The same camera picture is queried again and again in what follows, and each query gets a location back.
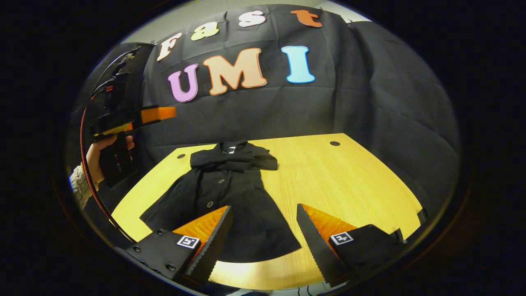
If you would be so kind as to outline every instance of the human hand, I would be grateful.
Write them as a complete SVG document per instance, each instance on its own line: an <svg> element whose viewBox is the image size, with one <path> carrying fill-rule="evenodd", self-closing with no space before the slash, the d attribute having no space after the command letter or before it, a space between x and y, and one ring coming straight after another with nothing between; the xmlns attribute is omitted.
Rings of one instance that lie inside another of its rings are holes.
<svg viewBox="0 0 526 296"><path fill-rule="evenodd" d="M92 176L92 180L95 183L95 185L98 185L100 182L102 182L102 180L104 180L104 175L102 174L102 170L100 169L99 163L100 151L115 143L116 140L117 135L113 135L109 138L97 141L91 144L91 146L89 147L88 153L86 155L86 162L88 164L89 174ZM128 146L128 150L132 149L135 146L132 136L126 137L126 143Z"/></svg>

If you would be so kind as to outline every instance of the blue letter i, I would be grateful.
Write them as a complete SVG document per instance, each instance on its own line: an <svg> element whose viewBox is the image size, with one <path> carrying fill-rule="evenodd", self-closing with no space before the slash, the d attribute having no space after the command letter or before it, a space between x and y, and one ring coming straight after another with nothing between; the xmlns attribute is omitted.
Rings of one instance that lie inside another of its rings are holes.
<svg viewBox="0 0 526 296"><path fill-rule="evenodd" d="M316 77L309 73L306 53L309 49L305 46L285 46L281 51L287 54L290 65L290 75L287 81L290 83L313 82Z"/></svg>

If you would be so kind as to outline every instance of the red cable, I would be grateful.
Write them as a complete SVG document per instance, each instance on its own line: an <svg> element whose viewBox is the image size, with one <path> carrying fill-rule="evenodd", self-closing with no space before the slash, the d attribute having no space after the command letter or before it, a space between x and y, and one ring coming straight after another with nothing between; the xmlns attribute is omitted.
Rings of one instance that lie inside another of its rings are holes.
<svg viewBox="0 0 526 296"><path fill-rule="evenodd" d="M95 98L96 94L94 96L92 96L92 98L89 100L90 102L93 101L93 99ZM97 191L93 188L93 184L92 184L92 180L91 180L91 175L89 174L89 171L88 171L88 165L86 163L86 157L84 156L84 145L83 145L83 137L82 137L82 133L83 133L83 130L84 130L84 117L86 115L86 109L87 109L87 106L86 108L84 108L84 113L82 114L82 119L80 120L80 155L82 157L82 169L84 170L84 175L86 176L86 180L88 181L88 186L89 186L89 189L91 190L92 194L93 194L93 198L95 199L95 201L97 202L100 210L104 213L104 215L108 218L108 220L111 222L111 224L113 224L113 226L115 226L117 229L119 229L119 231L129 240L132 241L132 243L136 243L136 241L134 239L131 238L131 236L129 236L120 226L119 224L117 224L117 221L115 221L113 219L113 217L108 213L108 211L105 209L105 207L102 205L102 203L100 202L100 199L97 195Z"/></svg>

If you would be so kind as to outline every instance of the white wall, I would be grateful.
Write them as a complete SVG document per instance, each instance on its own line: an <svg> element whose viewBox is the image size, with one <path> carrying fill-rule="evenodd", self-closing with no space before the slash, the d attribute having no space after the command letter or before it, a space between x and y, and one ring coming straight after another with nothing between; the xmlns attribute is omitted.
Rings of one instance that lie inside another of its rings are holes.
<svg viewBox="0 0 526 296"><path fill-rule="evenodd" d="M346 23L353 22L370 22L371 20L358 14L357 12L354 12L347 7L341 6L339 4L336 4L331 1L325 1L322 3L319 3L315 5L316 8L322 8L325 11L334 12L336 14L339 14Z"/></svg>
<svg viewBox="0 0 526 296"><path fill-rule="evenodd" d="M188 23L196 20L229 9L260 4L296 4L316 8L321 7L326 11L341 15L347 23L350 23L349 19L353 22L369 21L356 12L330 1L320 3L320 0L198 0L196 2L190 1L187 4L172 9L136 30L122 42L149 43L151 41L158 41L173 33L177 28L184 27Z"/></svg>

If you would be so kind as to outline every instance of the pink letter u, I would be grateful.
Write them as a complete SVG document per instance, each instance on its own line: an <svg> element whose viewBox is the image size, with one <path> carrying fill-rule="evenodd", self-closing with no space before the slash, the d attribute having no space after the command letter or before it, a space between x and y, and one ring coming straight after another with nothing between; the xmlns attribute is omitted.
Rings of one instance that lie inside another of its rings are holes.
<svg viewBox="0 0 526 296"><path fill-rule="evenodd" d="M186 93L181 89L181 82L179 80L181 71L177 71L168 76L168 81L170 81L171 85L171 93L174 95L177 102L188 102L197 95L196 68L197 64L192 64L185 68L185 73L188 75L188 83L190 84L190 89Z"/></svg>

